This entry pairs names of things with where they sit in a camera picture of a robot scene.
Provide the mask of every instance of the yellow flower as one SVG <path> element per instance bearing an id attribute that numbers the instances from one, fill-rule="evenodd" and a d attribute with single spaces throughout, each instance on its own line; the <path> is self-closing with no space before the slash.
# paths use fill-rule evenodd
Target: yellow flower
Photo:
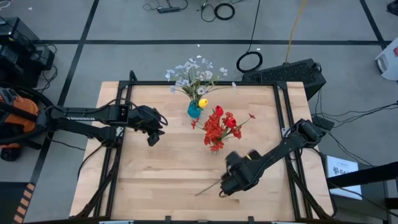
<path id="1" fill-rule="evenodd" d="M 201 108 L 204 108 L 205 106 L 207 106 L 208 103 L 209 103 L 209 101 L 207 101 L 206 99 L 199 100 L 199 106 Z"/>

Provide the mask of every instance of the red flower bouquet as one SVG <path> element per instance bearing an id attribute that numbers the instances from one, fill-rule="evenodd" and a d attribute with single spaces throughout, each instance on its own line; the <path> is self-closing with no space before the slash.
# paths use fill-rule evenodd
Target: red flower bouquet
<path id="1" fill-rule="evenodd" d="M 218 152 L 220 149 L 224 147 L 223 141 L 228 138 L 242 138 L 241 128 L 246 122 L 250 119 L 255 119 L 254 115 L 249 114 L 249 119 L 242 124 L 236 125 L 236 120 L 234 115 L 230 112 L 225 113 L 225 118 L 221 118 L 224 114 L 224 110 L 222 107 L 217 106 L 215 110 L 213 110 L 213 114 L 209 116 L 209 120 L 205 122 L 205 124 L 199 123 L 199 118 L 192 121 L 192 128 L 198 127 L 204 131 L 205 134 L 205 145 L 210 144 L 211 152 Z"/>

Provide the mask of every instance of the blue vase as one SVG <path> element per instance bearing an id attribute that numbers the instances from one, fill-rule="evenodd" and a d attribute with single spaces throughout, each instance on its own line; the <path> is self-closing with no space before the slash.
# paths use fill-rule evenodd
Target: blue vase
<path id="1" fill-rule="evenodd" d="M 192 118 L 199 118 L 201 109 L 196 106 L 196 103 L 191 101 L 188 107 L 188 114 Z"/>

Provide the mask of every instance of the wooden tabletop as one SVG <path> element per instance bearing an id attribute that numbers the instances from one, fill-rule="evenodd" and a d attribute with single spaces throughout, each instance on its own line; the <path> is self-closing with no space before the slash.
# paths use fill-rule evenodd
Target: wooden tabletop
<path id="1" fill-rule="evenodd" d="M 104 82 L 97 106 L 116 97 L 118 82 Z M 294 120 L 310 119 L 310 111 L 302 83 L 288 83 Z M 284 109 L 283 93 L 280 101 Z M 154 146 L 147 144 L 147 135 L 127 129 L 123 142 L 112 219 L 247 221 L 294 221 L 292 199 L 285 161 L 268 168 L 260 182 L 247 192 L 219 198 L 220 185 L 195 196 L 225 173 L 225 157 L 232 151 L 245 155 L 251 149 L 265 154 L 281 140 L 274 92 L 271 86 L 238 86 L 213 91 L 205 96 L 209 104 L 201 120 L 207 120 L 216 105 L 234 114 L 237 122 L 249 118 L 242 128 L 242 139 L 230 138 L 218 155 L 210 153 L 203 143 L 204 131 L 192 129 L 187 114 L 189 99 L 182 93 L 169 92 L 168 86 L 133 86 L 131 100 L 137 105 L 157 108 L 169 121 L 165 135 Z M 88 140 L 85 156 L 99 146 Z M 96 153 L 81 170 L 71 215 L 77 214 L 90 200 L 100 179 L 105 149 Z M 311 150 L 302 154 L 307 187 L 323 209 L 333 213 L 329 191 L 319 155 Z M 300 213 L 305 216 L 302 195 L 297 188 Z M 108 193 L 104 194 L 103 208 Z"/>

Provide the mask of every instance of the floor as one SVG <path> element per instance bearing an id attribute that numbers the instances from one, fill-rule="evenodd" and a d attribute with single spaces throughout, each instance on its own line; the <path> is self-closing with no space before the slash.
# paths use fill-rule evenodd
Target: floor
<path id="1" fill-rule="evenodd" d="M 164 0 L 159 2 L 166 6 Z M 57 46 L 54 63 L 58 77 L 45 96 L 59 105 L 94 107 L 101 82 L 127 80 L 130 70 L 139 80 L 164 80 L 166 69 L 196 55 L 211 60 L 215 67 L 227 68 L 231 74 L 228 80 L 241 79 L 235 63 L 247 51 L 257 0 L 234 4 L 236 14 L 231 20 L 216 19 L 211 23 L 200 19 L 199 1 L 188 2 L 186 10 L 159 14 L 142 8 L 145 3 L 156 6 L 155 0 L 15 0 L 1 8 L 0 16 L 20 17 L 44 43 Z M 398 83 L 383 79 L 374 63 L 381 46 L 398 37 L 398 17 L 386 12 L 389 2 L 307 1 L 289 61 L 312 58 L 321 63 L 327 80 L 322 96 L 324 112 L 370 110 L 398 100 Z M 185 4 L 183 0 L 171 3 L 181 7 Z M 299 0 L 261 1 L 254 33 L 254 40 L 258 41 L 251 49 L 257 49 L 264 57 L 262 68 L 284 62 L 300 5 Z M 221 9 L 220 15 L 227 16 L 227 9 Z M 212 17 L 208 11 L 203 16 Z M 242 68 L 255 66 L 256 60 L 245 58 Z M 316 96 L 309 101 L 313 113 L 316 103 Z M 349 151 L 374 165 L 398 161 L 397 113 L 398 110 L 381 111 L 332 133 Z M 54 139 L 79 147 L 86 145 L 85 138 L 62 131 Z M 325 138 L 320 149 L 325 154 L 353 160 L 332 138 Z M 51 143 L 44 163 L 36 164 L 38 157 L 45 156 L 44 152 L 26 149 L 18 161 L 0 161 L 0 170 L 6 170 L 0 173 L 1 182 L 29 182 L 34 167 L 40 170 L 42 166 L 40 177 L 33 178 L 38 181 L 25 222 L 64 219 L 69 215 L 83 152 Z M 396 197 L 395 182 L 387 184 L 390 196 Z M 345 210 L 338 210 L 337 217 L 381 222 Z"/>

